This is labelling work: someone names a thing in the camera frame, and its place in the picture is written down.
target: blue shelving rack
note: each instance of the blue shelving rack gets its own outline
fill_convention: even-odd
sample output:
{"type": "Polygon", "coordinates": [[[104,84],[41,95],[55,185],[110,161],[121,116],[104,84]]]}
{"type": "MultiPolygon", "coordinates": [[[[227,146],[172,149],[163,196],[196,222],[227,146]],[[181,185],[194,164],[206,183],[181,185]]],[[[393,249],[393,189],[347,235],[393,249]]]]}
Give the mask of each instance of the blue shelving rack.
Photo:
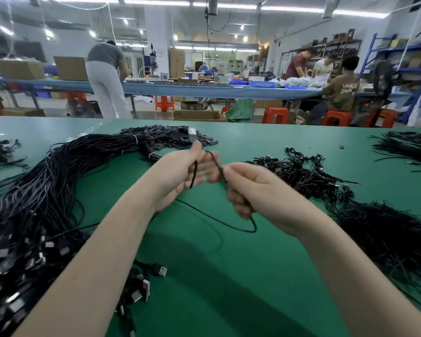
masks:
{"type": "MultiPolygon", "coordinates": [[[[374,67],[367,67],[368,64],[370,64],[371,62],[373,62],[376,57],[377,54],[374,58],[372,58],[371,60],[368,60],[370,58],[370,54],[371,53],[391,53],[391,52],[403,52],[405,50],[405,45],[401,45],[398,47],[393,47],[393,48],[389,48],[389,47],[382,47],[382,48],[373,48],[375,41],[376,40],[393,40],[395,39],[393,38],[378,38],[377,37],[377,33],[375,33],[373,35],[373,39],[371,40],[371,44],[370,44],[370,48],[368,49],[368,53],[366,54],[365,57],[365,61],[363,62],[362,65],[362,69],[360,70],[360,74],[363,74],[365,71],[368,70],[373,70],[374,67]]],[[[420,45],[409,45],[407,47],[406,51],[421,51],[421,44],[420,45]]],[[[394,71],[398,72],[398,73],[421,73],[421,67],[401,67],[399,69],[397,69],[397,67],[395,66],[394,71]]],[[[401,117],[400,121],[404,124],[407,124],[410,114],[412,113],[416,102],[418,101],[418,98],[421,96],[421,86],[419,87],[418,90],[416,90],[411,97],[412,103],[409,106],[409,109],[404,113],[404,115],[401,117]]]]}

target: black hair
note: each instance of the black hair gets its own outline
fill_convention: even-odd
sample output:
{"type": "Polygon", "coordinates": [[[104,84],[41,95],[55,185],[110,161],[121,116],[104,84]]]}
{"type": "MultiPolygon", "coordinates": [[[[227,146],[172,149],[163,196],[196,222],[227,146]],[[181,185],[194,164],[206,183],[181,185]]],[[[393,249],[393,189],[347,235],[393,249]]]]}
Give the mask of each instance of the black hair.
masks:
{"type": "Polygon", "coordinates": [[[342,61],[342,67],[348,71],[353,71],[359,65],[359,59],[358,56],[347,56],[342,61]]]}
{"type": "Polygon", "coordinates": [[[316,54],[318,53],[318,51],[314,47],[310,47],[310,48],[306,49],[306,51],[308,51],[313,56],[316,56],[316,54]]]}

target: chair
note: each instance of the chair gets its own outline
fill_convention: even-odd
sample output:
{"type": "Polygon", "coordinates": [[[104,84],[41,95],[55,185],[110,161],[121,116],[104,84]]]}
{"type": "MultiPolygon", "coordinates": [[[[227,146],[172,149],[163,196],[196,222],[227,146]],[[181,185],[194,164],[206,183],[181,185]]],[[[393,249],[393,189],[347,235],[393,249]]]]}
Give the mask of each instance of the chair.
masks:
{"type": "Polygon", "coordinates": [[[263,124],[273,124],[274,116],[276,116],[275,124],[288,124],[289,123],[289,109],[285,107],[266,107],[264,117],[262,118],[263,124]]]}
{"type": "Polygon", "coordinates": [[[338,126],[348,127],[351,124],[352,114],[350,112],[329,110],[324,116],[323,125],[333,126],[335,121],[338,119],[338,126]]]}
{"type": "Polygon", "coordinates": [[[390,109],[374,109],[366,119],[365,128],[393,128],[398,112],[390,109]],[[376,126],[377,119],[383,117],[384,120],[380,127],[376,126]]]}
{"type": "Polygon", "coordinates": [[[162,112],[167,112],[168,109],[174,109],[173,97],[170,97],[170,99],[169,101],[167,96],[155,96],[154,109],[157,110],[157,108],[160,108],[162,112]]]}
{"type": "Polygon", "coordinates": [[[230,108],[231,108],[232,106],[224,106],[222,109],[221,109],[221,114],[224,114],[226,111],[228,111],[230,108]]]}

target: ceiling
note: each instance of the ceiling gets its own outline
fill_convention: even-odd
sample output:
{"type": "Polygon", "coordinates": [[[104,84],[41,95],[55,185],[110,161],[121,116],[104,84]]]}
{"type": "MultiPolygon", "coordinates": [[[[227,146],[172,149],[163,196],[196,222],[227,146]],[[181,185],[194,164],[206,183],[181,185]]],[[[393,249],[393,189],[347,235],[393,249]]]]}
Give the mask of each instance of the ceiling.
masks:
{"type": "MultiPolygon", "coordinates": [[[[258,4],[263,0],[233,0],[235,4],[258,4]]],[[[282,5],[292,7],[317,7],[324,8],[326,0],[267,0],[266,5],[282,5]]],[[[231,3],[232,0],[219,0],[219,2],[231,3]]],[[[108,7],[100,10],[80,10],[57,2],[41,2],[40,7],[34,7],[26,1],[11,1],[11,9],[15,22],[30,26],[43,26],[43,18],[49,28],[52,29],[90,29],[93,28],[100,37],[112,37],[112,27],[118,39],[134,38],[146,40],[146,22],[143,7],[134,5],[112,4],[110,7],[112,27],[108,7]]],[[[73,3],[80,8],[97,8],[104,4],[73,3]]],[[[377,0],[340,0],[339,9],[390,11],[389,3],[377,0]]],[[[184,40],[207,40],[207,23],[204,17],[203,7],[169,7],[169,13],[176,28],[179,39],[184,40]]],[[[0,0],[0,18],[7,19],[7,3],[0,0]]],[[[263,44],[270,42],[277,28],[292,27],[302,13],[263,11],[260,14],[258,42],[263,44]]],[[[254,43],[258,24],[256,10],[220,9],[217,16],[210,17],[211,41],[242,42],[243,36],[248,36],[248,43],[254,43]]]]}

